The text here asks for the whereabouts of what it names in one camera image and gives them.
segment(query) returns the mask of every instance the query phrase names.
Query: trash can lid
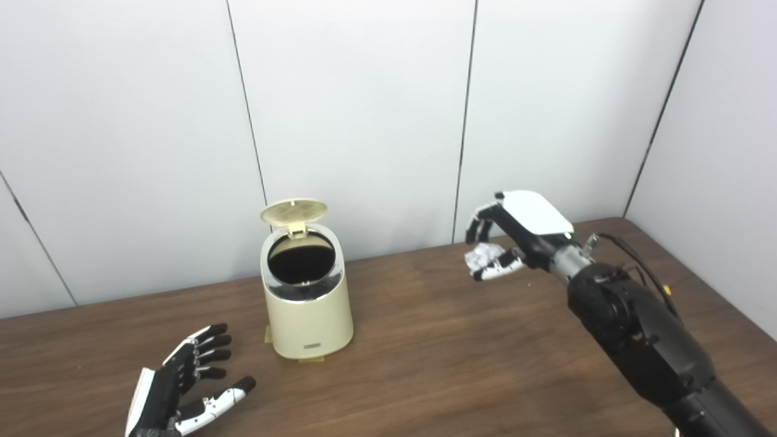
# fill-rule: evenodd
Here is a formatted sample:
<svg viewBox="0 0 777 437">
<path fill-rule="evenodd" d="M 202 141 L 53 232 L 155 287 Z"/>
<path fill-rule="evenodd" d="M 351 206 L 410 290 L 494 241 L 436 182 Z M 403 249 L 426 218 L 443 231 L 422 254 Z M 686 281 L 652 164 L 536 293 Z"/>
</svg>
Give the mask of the trash can lid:
<svg viewBox="0 0 777 437">
<path fill-rule="evenodd" d="M 314 222 L 326 214 L 326 204 L 314 199 L 286 199 L 262 211 L 262 220 L 273 226 Z"/>
</svg>

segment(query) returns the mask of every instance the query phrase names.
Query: fingertip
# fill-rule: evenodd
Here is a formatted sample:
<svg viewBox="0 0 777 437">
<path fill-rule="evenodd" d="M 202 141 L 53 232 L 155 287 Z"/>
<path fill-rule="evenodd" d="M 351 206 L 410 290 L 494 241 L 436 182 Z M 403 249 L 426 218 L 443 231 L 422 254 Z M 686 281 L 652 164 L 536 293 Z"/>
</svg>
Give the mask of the fingertip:
<svg viewBox="0 0 777 437">
<path fill-rule="evenodd" d="M 256 379 L 252 376 L 246 376 L 232 386 L 232 388 L 243 390 L 246 394 L 250 393 L 255 387 Z"/>
</svg>

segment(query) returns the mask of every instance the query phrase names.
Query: white robotic hand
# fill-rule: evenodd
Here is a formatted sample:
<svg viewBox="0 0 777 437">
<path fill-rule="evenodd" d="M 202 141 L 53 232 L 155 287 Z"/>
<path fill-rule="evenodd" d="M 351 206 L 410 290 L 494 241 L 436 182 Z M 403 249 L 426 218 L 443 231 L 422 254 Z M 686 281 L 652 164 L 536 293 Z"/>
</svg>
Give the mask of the white robotic hand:
<svg viewBox="0 0 777 437">
<path fill-rule="evenodd" d="M 211 423 L 237 404 L 256 386 L 251 376 L 211 397 L 179 407 L 183 397 L 200 379 L 222 379 L 224 369 L 207 366 L 231 356 L 217 349 L 232 342 L 224 335 L 227 324 L 205 327 L 184 339 L 159 370 L 143 368 L 127 416 L 125 437 L 181 437 Z"/>
<path fill-rule="evenodd" d="M 572 241 L 574 227 L 543 196 L 533 191 L 504 191 L 496 194 L 497 201 L 475 211 L 467 228 L 467 244 L 488 243 L 494 224 L 515 243 L 506 253 L 486 256 L 489 263 L 474 270 L 476 281 L 513 273 L 523 266 L 550 271 L 552 257 L 560 247 Z"/>
</svg>

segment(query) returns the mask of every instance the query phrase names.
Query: open lid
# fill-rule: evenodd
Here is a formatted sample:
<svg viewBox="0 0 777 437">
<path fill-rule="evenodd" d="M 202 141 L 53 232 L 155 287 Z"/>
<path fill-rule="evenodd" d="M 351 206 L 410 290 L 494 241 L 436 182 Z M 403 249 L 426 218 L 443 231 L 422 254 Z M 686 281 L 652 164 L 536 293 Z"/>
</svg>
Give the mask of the open lid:
<svg viewBox="0 0 777 437">
<path fill-rule="evenodd" d="M 273 226 L 288 226 L 292 239 L 305 238 L 305 223 L 314 222 L 326 214 L 326 204 L 313 199 L 287 199 L 275 202 L 262 211 L 262 220 Z"/>
</svg>

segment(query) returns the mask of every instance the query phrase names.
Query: panel seam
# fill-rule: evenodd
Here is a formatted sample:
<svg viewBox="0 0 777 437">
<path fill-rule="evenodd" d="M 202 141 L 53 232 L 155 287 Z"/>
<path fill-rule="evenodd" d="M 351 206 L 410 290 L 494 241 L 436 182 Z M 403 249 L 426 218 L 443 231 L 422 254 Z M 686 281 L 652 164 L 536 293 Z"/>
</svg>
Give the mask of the panel seam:
<svg viewBox="0 0 777 437">
<path fill-rule="evenodd" d="M 235 45 L 235 59 L 238 62 L 238 71 L 240 72 L 240 86 L 243 92 L 243 101 L 246 103 L 246 114 L 248 114 L 248 125 L 251 129 L 251 142 L 253 143 L 253 151 L 256 156 L 256 168 L 259 170 L 259 183 L 262 187 L 262 198 L 264 199 L 264 205 L 267 206 L 267 189 L 264 187 L 264 176 L 262 174 L 262 164 L 259 161 L 259 149 L 256 147 L 256 133 L 253 129 L 253 118 L 251 117 L 251 106 L 248 103 L 248 93 L 246 92 L 246 80 L 242 72 L 242 62 L 240 61 L 240 50 L 238 49 L 238 39 L 235 35 L 235 24 L 232 22 L 232 7 L 229 5 L 229 0 L 225 0 L 227 5 L 227 15 L 229 17 L 229 29 L 232 32 L 232 43 Z"/>
<path fill-rule="evenodd" d="M 458 214 L 458 194 L 462 187 L 462 166 L 464 163 L 464 138 L 467 133 L 467 113 L 469 112 L 469 87 L 472 81 L 472 55 L 475 53 L 475 31 L 478 23 L 478 4 L 475 0 L 475 11 L 472 14 L 472 39 L 469 41 L 469 64 L 467 65 L 467 90 L 464 95 L 464 120 L 462 121 L 462 143 L 458 150 L 458 175 L 456 176 L 456 198 L 453 204 L 453 230 L 451 244 L 456 239 L 456 216 Z"/>
<path fill-rule="evenodd" d="M 43 250 L 44 254 L 46 255 L 46 259 L 48 259 L 49 264 L 51 264 L 51 267 L 54 269 L 54 273 L 57 274 L 57 277 L 59 278 L 60 282 L 62 282 L 62 286 L 64 287 L 64 290 L 68 292 L 68 296 L 70 296 L 70 300 L 73 301 L 73 305 L 80 306 L 78 304 L 78 301 L 75 300 L 75 296 L 73 296 L 73 292 L 70 290 L 70 287 L 68 287 L 68 283 L 62 277 L 62 273 L 59 271 L 59 268 L 54 263 L 54 259 L 51 257 L 51 254 L 46 248 L 46 245 L 44 244 L 43 240 L 40 239 L 40 235 L 38 235 L 38 232 L 35 230 L 35 226 L 33 226 L 33 223 L 30 220 L 30 217 L 24 211 L 24 208 L 22 207 L 21 202 L 19 202 L 19 198 L 16 196 L 16 193 L 13 192 L 13 189 L 11 188 L 11 184 L 9 184 L 8 180 L 5 178 L 5 174 L 2 172 L 2 170 L 0 170 L 0 179 L 2 179 L 2 182 L 5 185 L 5 188 L 11 194 L 11 197 L 13 198 L 14 203 L 16 203 L 16 207 L 19 209 L 19 213 L 22 215 L 24 220 L 27 222 L 27 225 L 33 231 L 35 240 L 37 240 L 38 244 L 40 245 L 40 248 Z"/>
<path fill-rule="evenodd" d="M 693 19 L 693 24 L 691 25 L 691 30 L 688 32 L 688 38 L 685 40 L 685 46 L 682 49 L 682 53 L 680 54 L 680 60 L 678 61 L 678 66 L 674 69 L 674 76 L 672 76 L 672 82 L 669 84 L 669 89 L 667 90 L 667 95 L 664 97 L 664 104 L 661 106 L 661 112 L 658 113 L 658 118 L 656 119 L 656 125 L 653 127 L 653 134 L 650 136 L 650 142 L 647 144 L 647 149 L 645 150 L 645 156 L 642 158 L 642 163 L 639 165 L 639 171 L 637 171 L 636 179 L 634 180 L 634 184 L 632 185 L 631 193 L 629 194 L 629 199 L 626 201 L 626 207 L 623 209 L 623 218 L 626 218 L 626 214 L 629 212 L 629 207 L 631 206 L 632 200 L 634 199 L 634 193 L 636 193 L 636 187 L 637 184 L 639 184 L 639 179 L 642 177 L 642 171 L 645 170 L 645 164 L 647 163 L 647 156 L 650 154 L 650 150 L 653 148 L 653 141 L 656 139 L 656 133 L 658 132 L 658 128 L 661 124 L 661 120 L 664 118 L 664 111 L 667 109 L 667 103 L 669 102 L 669 98 L 672 94 L 672 90 L 674 90 L 674 83 L 677 81 L 678 74 L 680 72 L 680 67 L 682 66 L 683 60 L 685 60 L 685 53 L 688 51 L 688 45 L 691 43 L 691 38 L 693 37 L 693 31 L 696 29 L 696 23 L 699 21 L 699 15 L 702 13 L 702 7 L 704 6 L 704 1 L 701 0 L 699 3 L 699 8 L 696 9 L 696 16 Z"/>
</svg>

